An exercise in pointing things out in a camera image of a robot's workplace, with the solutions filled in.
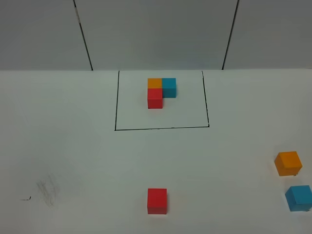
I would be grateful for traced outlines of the loose blue cube block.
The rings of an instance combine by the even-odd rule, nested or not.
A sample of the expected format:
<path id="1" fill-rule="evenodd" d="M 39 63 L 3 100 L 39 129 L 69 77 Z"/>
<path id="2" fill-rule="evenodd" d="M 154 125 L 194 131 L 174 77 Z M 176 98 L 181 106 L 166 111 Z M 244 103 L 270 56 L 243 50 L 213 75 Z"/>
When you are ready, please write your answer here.
<path id="1" fill-rule="evenodd" d="M 309 211 L 312 208 L 312 191 L 309 185 L 291 186 L 285 197 L 291 212 Z"/>

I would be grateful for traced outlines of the template orange cube block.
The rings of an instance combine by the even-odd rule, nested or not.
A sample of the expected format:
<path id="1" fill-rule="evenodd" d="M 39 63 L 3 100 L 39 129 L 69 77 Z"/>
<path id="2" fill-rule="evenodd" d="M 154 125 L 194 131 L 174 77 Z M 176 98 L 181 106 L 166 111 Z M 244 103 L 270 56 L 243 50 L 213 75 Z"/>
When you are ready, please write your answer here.
<path id="1" fill-rule="evenodd" d="M 162 78 L 148 78 L 148 89 L 162 89 Z"/>

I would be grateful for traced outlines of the template red cube block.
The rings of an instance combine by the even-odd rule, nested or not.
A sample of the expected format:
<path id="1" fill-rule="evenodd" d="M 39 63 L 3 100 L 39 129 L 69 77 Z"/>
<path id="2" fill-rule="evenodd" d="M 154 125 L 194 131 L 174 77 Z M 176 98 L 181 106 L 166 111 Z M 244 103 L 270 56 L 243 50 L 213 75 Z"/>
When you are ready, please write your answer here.
<path id="1" fill-rule="evenodd" d="M 161 88 L 149 88 L 147 95 L 147 102 L 149 109 L 162 109 L 163 97 Z"/>

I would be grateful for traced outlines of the template blue cube block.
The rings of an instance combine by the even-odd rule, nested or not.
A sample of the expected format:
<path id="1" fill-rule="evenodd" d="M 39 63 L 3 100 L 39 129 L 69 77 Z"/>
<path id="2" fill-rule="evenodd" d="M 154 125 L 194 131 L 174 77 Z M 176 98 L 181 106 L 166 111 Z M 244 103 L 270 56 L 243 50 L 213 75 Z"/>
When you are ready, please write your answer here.
<path id="1" fill-rule="evenodd" d="M 176 78 L 162 79 L 163 98 L 176 98 Z"/>

